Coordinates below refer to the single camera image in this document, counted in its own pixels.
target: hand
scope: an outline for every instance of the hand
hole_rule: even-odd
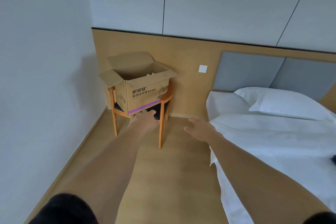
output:
[[[144,110],[133,115],[129,121],[128,128],[135,129],[143,134],[152,132],[158,126],[158,121],[154,119],[155,110],[149,112]]]
[[[209,122],[205,122],[196,118],[190,118],[189,121],[191,121],[195,127],[184,127],[184,131],[191,134],[197,140],[208,142],[208,139],[212,137],[223,137],[223,135],[217,132],[215,127]]]

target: upholstered headboard panel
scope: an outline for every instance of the upholstered headboard panel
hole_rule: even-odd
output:
[[[291,90],[320,100],[336,82],[336,63],[223,52],[212,88]]]

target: mattress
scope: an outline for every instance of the mattress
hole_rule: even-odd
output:
[[[248,109],[249,105],[234,93],[210,92],[207,99],[210,123],[217,131],[296,180],[336,211],[336,166],[330,161],[336,154],[336,126],[325,121],[262,115]],[[212,150],[211,163],[217,168],[229,223],[252,224]]]

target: person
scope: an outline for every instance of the person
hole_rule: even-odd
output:
[[[74,175],[30,224],[113,224],[141,140],[158,125],[154,114],[152,110],[132,117],[128,128]],[[209,122],[190,121],[194,127],[184,130],[211,146],[255,224],[336,223],[335,214],[300,184],[226,140]]]

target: box flap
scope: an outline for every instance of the box flap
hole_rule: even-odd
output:
[[[120,77],[113,69],[110,69],[104,73],[101,73],[99,77],[103,80],[107,87],[111,88],[117,85],[120,82],[123,82],[124,79]]]
[[[135,65],[149,65],[154,62],[149,52],[133,52],[107,57],[113,69],[128,68]]]
[[[175,76],[177,76],[176,72],[174,72],[173,70],[167,70],[161,73],[151,74],[149,76],[136,78],[136,79],[133,79],[127,82],[131,84],[133,87],[141,88],[143,86],[156,83],[156,82],[159,82],[165,79],[169,79]]]

